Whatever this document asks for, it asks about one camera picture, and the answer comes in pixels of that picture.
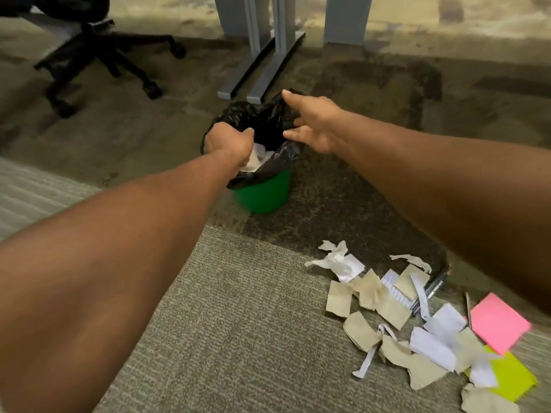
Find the grey metal desk leg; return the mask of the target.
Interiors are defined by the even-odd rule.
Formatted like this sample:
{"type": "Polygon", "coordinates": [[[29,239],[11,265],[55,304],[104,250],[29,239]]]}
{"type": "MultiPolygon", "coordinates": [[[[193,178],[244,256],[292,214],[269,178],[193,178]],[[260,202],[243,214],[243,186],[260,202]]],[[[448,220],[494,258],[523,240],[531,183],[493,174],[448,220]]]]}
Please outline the grey metal desk leg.
{"type": "Polygon", "coordinates": [[[246,97],[252,104],[262,104],[266,92],[305,37],[305,31],[299,30],[296,25],[296,0],[272,0],[272,14],[268,17],[272,18],[272,26],[269,27],[273,35],[269,42],[274,44],[274,54],[246,97]]]}
{"type": "Polygon", "coordinates": [[[231,100],[273,45],[270,0],[214,0],[225,37],[247,38],[249,51],[218,89],[218,97],[231,100]]]}

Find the black trash bag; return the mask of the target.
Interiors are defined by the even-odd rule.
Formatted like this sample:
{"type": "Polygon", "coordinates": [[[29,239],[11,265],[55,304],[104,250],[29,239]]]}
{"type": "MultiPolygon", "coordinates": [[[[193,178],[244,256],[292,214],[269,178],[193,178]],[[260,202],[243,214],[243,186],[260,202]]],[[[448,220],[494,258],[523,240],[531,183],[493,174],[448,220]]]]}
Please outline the black trash bag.
{"type": "Polygon", "coordinates": [[[287,140],[283,136],[284,131],[294,127],[295,119],[296,113],[286,104],[280,93],[264,104],[234,101],[211,122],[201,141],[201,154],[205,154],[205,136],[214,124],[224,122],[238,131],[252,128],[255,131],[254,143],[264,145],[266,149],[275,151],[275,153],[256,172],[238,171],[228,181],[226,188],[238,190],[258,185],[290,169],[299,159],[302,149],[300,144],[287,140]]]}

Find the pile of torn paper pieces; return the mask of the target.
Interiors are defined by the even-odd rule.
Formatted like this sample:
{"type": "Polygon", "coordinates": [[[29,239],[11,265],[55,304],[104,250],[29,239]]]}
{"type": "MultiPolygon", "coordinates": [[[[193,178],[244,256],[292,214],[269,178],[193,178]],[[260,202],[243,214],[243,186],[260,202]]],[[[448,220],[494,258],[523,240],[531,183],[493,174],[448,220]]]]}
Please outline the pile of torn paper pieces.
{"type": "Polygon", "coordinates": [[[446,304],[431,314],[424,289],[424,277],[430,266],[415,257],[406,270],[396,277],[394,284],[408,280],[415,289],[420,304],[422,326],[415,326],[408,341],[400,340],[400,331],[414,317],[413,305],[404,304],[392,292],[393,284],[384,281],[372,269],[348,253],[345,241],[335,245],[323,241],[319,247],[326,251],[323,259],[312,260],[307,268],[319,267],[333,272],[326,301],[326,312],[344,320],[343,330],[352,343],[366,353],[360,368],[352,372],[364,379],[376,355],[392,366],[403,368],[410,378],[410,389],[420,391],[451,373],[468,373],[469,383],[461,390],[461,410],[465,413],[520,413],[516,403],[496,394],[498,378],[492,361],[503,359],[499,354],[485,350],[467,321],[446,304]]]}

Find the yellow-green sticky note pad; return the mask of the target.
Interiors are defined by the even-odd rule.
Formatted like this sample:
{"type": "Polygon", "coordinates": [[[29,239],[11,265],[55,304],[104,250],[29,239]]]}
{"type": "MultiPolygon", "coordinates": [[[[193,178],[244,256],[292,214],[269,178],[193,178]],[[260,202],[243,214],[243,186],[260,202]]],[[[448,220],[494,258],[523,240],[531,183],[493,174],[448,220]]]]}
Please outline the yellow-green sticky note pad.
{"type": "Polygon", "coordinates": [[[510,402],[517,403],[539,385],[536,376],[509,351],[492,359],[490,365],[498,385],[487,389],[510,402]]]}

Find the person's right forearm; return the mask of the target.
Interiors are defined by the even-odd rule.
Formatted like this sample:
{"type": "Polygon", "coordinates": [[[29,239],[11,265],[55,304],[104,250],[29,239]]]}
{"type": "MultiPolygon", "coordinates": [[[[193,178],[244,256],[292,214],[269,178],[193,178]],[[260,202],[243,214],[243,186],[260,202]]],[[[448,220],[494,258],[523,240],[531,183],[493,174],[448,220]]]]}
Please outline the person's right forearm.
{"type": "Polygon", "coordinates": [[[327,126],[335,152],[411,223],[551,315],[551,150],[345,110],[327,126]]]}

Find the person's right hand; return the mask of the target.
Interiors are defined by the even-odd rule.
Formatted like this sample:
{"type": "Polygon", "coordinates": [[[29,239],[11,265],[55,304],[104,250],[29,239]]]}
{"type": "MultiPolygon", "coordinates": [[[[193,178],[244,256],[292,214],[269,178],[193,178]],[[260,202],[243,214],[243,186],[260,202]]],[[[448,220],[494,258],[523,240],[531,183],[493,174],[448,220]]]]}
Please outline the person's right hand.
{"type": "Polygon", "coordinates": [[[345,158],[346,146],[334,131],[335,118],[340,117],[342,110],[334,102],[327,97],[299,95],[287,89],[282,90],[281,95],[299,115],[293,128],[308,125],[313,130],[309,147],[321,154],[345,158]]]}

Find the grey desk panel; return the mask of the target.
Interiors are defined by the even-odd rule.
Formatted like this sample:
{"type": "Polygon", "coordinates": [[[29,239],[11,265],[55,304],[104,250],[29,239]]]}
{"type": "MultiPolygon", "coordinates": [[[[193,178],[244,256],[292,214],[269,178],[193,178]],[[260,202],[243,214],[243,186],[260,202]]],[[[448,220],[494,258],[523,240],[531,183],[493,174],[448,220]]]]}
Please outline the grey desk panel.
{"type": "Polygon", "coordinates": [[[361,46],[372,0],[327,0],[323,43],[361,46]]]}

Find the green waste bin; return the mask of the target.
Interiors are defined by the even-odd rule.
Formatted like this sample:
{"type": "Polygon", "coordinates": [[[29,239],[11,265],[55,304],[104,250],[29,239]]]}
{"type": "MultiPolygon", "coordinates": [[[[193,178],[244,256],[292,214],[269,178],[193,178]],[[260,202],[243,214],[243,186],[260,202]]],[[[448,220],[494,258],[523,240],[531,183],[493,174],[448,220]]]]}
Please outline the green waste bin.
{"type": "Polygon", "coordinates": [[[251,214],[268,214],[283,206],[289,196],[291,169],[258,185],[233,190],[237,203],[251,214]]]}

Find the black office chair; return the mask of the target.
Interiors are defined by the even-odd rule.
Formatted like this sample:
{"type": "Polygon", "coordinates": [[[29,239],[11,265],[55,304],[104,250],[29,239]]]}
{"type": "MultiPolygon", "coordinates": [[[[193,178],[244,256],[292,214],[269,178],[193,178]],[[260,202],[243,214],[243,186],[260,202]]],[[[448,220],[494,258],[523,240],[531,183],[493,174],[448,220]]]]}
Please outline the black office chair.
{"type": "Polygon", "coordinates": [[[120,68],[138,78],[141,88],[150,100],[163,95],[162,89],[151,80],[124,53],[135,46],[151,46],[167,43],[176,59],[183,59],[187,50],[170,34],[129,34],[113,31],[114,21],[108,19],[111,0],[0,0],[0,17],[17,17],[30,21],[35,7],[48,20],[75,25],[76,34],[70,36],[54,51],[34,65],[35,70],[46,69],[52,76],[52,84],[44,96],[55,114],[72,117],[77,108],[59,98],[68,86],[94,60],[99,60],[114,77],[121,76],[120,68]]]}

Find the crumpled white paper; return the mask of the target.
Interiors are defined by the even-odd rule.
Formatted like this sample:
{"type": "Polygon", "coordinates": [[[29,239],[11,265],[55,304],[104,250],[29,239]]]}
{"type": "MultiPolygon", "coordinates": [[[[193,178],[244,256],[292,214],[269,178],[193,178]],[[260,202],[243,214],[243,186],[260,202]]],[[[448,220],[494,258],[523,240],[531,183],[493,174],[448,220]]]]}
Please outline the crumpled white paper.
{"type": "Polygon", "coordinates": [[[245,173],[256,172],[274,153],[275,151],[266,149],[264,145],[254,143],[248,162],[239,171],[245,173]]]}

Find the pink sticky note pad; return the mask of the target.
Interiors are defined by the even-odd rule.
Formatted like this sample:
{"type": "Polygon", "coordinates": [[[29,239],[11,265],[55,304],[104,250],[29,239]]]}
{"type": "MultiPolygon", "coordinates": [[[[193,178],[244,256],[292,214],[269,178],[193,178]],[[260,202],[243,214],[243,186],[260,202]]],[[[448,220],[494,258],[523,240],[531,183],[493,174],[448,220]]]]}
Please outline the pink sticky note pad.
{"type": "Polygon", "coordinates": [[[532,328],[493,292],[471,309],[470,316],[472,331],[499,355],[505,355],[532,328]]]}

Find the person's left hand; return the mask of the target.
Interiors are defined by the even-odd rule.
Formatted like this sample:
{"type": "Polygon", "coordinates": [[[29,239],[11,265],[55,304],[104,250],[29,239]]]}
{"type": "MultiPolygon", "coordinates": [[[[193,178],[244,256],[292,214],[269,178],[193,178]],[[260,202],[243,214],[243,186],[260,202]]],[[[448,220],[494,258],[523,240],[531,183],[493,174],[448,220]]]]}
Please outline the person's left hand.
{"type": "Polygon", "coordinates": [[[236,170],[245,166],[252,149],[242,142],[242,131],[224,122],[214,124],[204,140],[204,152],[228,159],[236,170]]]}

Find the person's left forearm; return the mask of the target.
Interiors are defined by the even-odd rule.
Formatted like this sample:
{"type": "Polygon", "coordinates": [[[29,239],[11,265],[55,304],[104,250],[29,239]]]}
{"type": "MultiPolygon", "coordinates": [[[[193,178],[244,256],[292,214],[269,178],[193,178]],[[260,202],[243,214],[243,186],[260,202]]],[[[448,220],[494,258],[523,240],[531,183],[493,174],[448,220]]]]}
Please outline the person's left forearm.
{"type": "Polygon", "coordinates": [[[95,409],[249,155],[210,152],[107,189],[0,243],[6,413],[95,409]]]}

